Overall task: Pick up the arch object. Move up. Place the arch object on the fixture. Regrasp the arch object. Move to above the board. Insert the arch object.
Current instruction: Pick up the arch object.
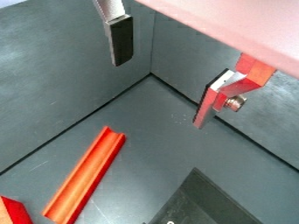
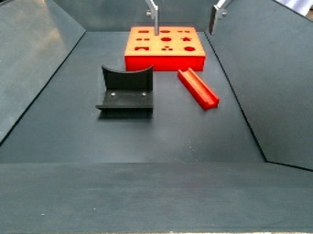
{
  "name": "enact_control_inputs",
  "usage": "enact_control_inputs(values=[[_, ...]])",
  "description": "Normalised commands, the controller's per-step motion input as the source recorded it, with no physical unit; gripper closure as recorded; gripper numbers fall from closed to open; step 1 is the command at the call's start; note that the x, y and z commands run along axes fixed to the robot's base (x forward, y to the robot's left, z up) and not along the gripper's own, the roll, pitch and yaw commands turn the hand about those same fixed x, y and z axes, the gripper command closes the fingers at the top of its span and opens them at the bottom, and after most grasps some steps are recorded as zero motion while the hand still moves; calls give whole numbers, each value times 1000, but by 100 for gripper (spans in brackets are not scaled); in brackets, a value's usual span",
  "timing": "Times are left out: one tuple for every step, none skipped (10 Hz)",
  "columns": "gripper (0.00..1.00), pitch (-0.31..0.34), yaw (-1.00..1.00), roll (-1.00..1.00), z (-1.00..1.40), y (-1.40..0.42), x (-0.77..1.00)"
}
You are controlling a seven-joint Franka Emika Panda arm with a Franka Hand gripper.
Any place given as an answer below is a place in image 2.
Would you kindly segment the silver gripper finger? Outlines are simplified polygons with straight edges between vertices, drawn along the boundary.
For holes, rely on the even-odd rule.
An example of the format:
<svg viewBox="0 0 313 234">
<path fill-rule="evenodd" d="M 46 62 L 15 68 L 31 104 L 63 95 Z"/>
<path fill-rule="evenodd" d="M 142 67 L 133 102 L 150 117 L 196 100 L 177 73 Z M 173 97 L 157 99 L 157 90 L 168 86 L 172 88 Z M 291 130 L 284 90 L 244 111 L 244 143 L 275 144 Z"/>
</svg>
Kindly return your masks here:
<svg viewBox="0 0 313 234">
<path fill-rule="evenodd" d="M 210 21 L 209 21 L 209 34 L 214 34 L 216 26 L 218 21 L 222 19 L 222 16 L 227 14 L 227 7 L 231 3 L 231 0 L 220 0 L 217 4 L 212 7 Z"/>
<path fill-rule="evenodd" d="M 149 5 L 148 16 L 154 20 L 154 35 L 160 35 L 160 7 L 154 3 L 154 0 L 146 0 Z"/>
</svg>

